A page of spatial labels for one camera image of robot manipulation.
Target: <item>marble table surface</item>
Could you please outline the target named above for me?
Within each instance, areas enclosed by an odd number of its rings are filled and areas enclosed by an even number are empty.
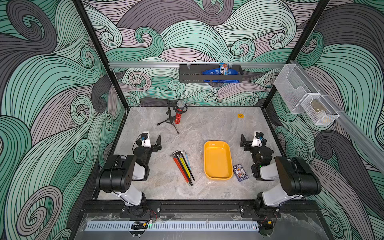
[[[182,115],[180,124],[176,125],[179,135],[170,124],[156,125],[167,118],[166,111],[167,108],[162,107],[131,108],[115,149],[115,154],[128,155],[135,139],[143,131],[149,131],[152,144],[156,144],[158,135],[161,135],[162,150],[152,153],[148,180],[132,182],[147,199],[255,199],[259,192],[278,184],[278,181],[257,181],[251,172],[251,154],[239,147],[241,134],[251,140],[254,130],[259,130],[264,133],[267,146],[275,151],[272,156],[281,156],[261,108],[190,107]],[[238,118],[239,113],[244,115],[242,119]],[[204,143],[209,140],[228,143],[232,164],[241,164],[249,179],[239,182],[234,175],[225,181],[207,178]],[[187,185],[170,156],[175,151],[187,151],[196,179],[193,186]],[[101,192],[99,199],[110,197]]]

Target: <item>swirl pattern wallpaper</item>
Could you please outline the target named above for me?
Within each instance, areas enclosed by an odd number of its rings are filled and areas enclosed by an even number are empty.
[[[334,4],[345,3],[339,0]],[[316,0],[84,0],[109,61],[285,63]],[[115,68],[130,106],[261,106],[277,69],[242,83],[180,83],[176,68]]]
[[[124,115],[72,0],[0,2],[0,100],[1,239],[68,239]]]
[[[384,151],[384,1],[355,0],[322,14],[297,61]],[[268,117],[287,156],[319,177],[316,200],[335,239],[384,238],[384,175],[336,121],[291,114],[276,93]]]

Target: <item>red microphone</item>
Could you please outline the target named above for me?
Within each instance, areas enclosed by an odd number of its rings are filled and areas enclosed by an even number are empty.
[[[185,106],[185,101],[184,100],[179,100],[177,101],[176,103],[177,107],[176,108],[178,111],[182,111],[182,109],[184,108]],[[180,119],[181,119],[181,113],[176,113],[176,116],[175,116],[175,124],[179,124],[180,123]]]

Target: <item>black frame pole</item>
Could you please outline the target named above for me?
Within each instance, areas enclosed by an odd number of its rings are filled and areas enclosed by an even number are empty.
[[[286,62],[287,64],[289,64],[291,62],[291,60],[295,60],[297,58],[297,56],[299,55],[305,42],[307,41],[307,39],[311,35],[314,27],[316,26],[317,22],[320,19],[322,13],[324,12],[325,8],[327,7],[328,2],[329,2],[329,0],[320,0],[319,3],[316,5],[316,8],[314,9],[311,17],[309,18],[307,25],[305,25],[304,31],[300,35],[299,40],[296,42],[295,46],[293,47],[291,54],[288,57],[288,60]],[[262,105],[262,109],[266,109],[268,107],[268,105],[271,102],[276,91],[277,90],[276,90],[275,86],[273,85],[271,88],[271,91],[269,91],[268,96]]]
[[[120,101],[122,102],[125,110],[128,110],[129,109],[129,106],[127,104],[127,101],[125,100],[125,97],[124,97],[124,94],[123,92],[121,91],[121,88],[119,86],[119,82],[116,78],[116,75],[111,71],[111,69],[109,68],[109,61],[108,61],[108,58],[107,58],[107,55],[105,55],[105,52],[103,50],[103,48],[101,47],[101,44],[100,44],[100,41],[99,39],[97,38],[97,35],[96,35],[96,32],[92,26],[92,23],[91,23],[91,20],[89,19],[88,17],[88,14],[85,10],[85,7],[82,3],[81,0],[72,0],[83,24],[84,24],[84,27],[85,29],[87,30],[88,32],[88,35],[95,47],[95,50],[97,52],[97,54],[99,55],[100,57],[100,60],[101,60],[101,63],[103,64],[108,76],[109,76],[109,79],[111,80],[119,98],[120,98]]]

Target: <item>clear plastic panel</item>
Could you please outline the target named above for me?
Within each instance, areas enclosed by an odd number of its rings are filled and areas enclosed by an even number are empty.
[[[310,93],[308,87],[295,72],[295,64],[286,64],[277,76],[275,87],[293,114],[303,113],[301,101]]]

